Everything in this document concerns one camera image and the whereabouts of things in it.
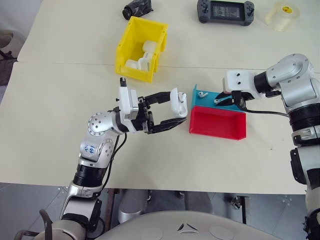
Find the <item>white table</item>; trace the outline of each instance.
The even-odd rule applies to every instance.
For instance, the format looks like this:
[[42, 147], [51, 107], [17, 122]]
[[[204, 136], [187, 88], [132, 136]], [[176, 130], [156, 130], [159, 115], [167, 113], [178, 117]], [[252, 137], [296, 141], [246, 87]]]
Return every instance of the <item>white table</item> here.
[[[127, 84], [139, 96], [178, 87], [190, 109], [194, 85], [218, 92], [225, 72], [160, 67], [153, 84]], [[89, 117], [116, 106], [118, 86], [113, 66], [15, 63], [0, 105], [0, 182], [68, 185]], [[248, 107], [284, 111], [279, 97]], [[156, 123], [171, 117], [169, 104], [151, 110]], [[247, 114], [247, 138], [240, 141], [189, 134], [189, 120], [167, 132], [129, 134], [108, 187], [304, 194], [290, 166], [291, 132], [286, 117]]]
[[[163, 67], [263, 70], [292, 54], [306, 55], [320, 71], [320, 2], [290, 0], [300, 18], [287, 32], [264, 19], [277, 0], [254, 0], [250, 26], [202, 24], [197, 0], [152, 0], [143, 18], [169, 24]], [[19, 62], [115, 64], [116, 46], [128, 21], [122, 10], [130, 0], [43, 0]]]

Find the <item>yellow bin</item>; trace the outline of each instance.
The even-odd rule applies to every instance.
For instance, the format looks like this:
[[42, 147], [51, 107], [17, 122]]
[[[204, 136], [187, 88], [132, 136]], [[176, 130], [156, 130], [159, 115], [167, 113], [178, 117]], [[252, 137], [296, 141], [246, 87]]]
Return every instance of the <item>yellow bin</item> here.
[[[152, 83], [154, 73], [158, 69], [160, 52], [166, 48], [167, 30], [168, 24], [132, 16], [116, 48], [115, 72]], [[142, 58], [144, 55], [143, 44], [147, 40], [157, 43], [149, 71], [125, 66], [128, 59], [138, 61], [139, 58]]]

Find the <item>red plastic bin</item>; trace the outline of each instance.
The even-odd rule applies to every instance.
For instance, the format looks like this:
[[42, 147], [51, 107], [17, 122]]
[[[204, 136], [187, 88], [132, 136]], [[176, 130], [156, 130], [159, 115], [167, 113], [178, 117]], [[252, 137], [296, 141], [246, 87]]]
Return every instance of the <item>red plastic bin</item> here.
[[191, 111], [189, 133], [241, 140], [247, 136], [246, 114], [194, 106]]

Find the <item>clear tape roll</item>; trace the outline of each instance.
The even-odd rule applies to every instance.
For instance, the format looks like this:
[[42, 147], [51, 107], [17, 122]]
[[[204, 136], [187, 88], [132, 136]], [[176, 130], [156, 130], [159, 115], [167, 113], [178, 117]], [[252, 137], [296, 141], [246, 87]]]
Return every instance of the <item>clear tape roll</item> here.
[[266, 15], [265, 23], [276, 31], [286, 31], [300, 16], [299, 9], [289, 1], [277, 1]]

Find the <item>gray floor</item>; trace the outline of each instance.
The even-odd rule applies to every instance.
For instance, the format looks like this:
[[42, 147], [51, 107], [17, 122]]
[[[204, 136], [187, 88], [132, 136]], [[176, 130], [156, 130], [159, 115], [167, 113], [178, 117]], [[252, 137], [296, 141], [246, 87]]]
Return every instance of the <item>gray floor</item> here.
[[[12, 240], [17, 231], [26, 229], [42, 231], [44, 224], [39, 210], [45, 209], [55, 221], [59, 217], [66, 188], [61, 186], [37, 186], [0, 183], [0, 240]], [[242, 212], [227, 204], [225, 193], [208, 193], [214, 213], [235, 221], [242, 221]], [[273, 234], [284, 240], [305, 239], [303, 221], [306, 215], [304, 195], [243, 194], [249, 197], [247, 221], [252, 227]], [[108, 193], [102, 192], [102, 214], [106, 211]], [[117, 209], [121, 194], [116, 195]], [[148, 212], [184, 210], [184, 200], [172, 191], [152, 191]], [[117, 225], [117, 211], [113, 211], [112, 226]]]

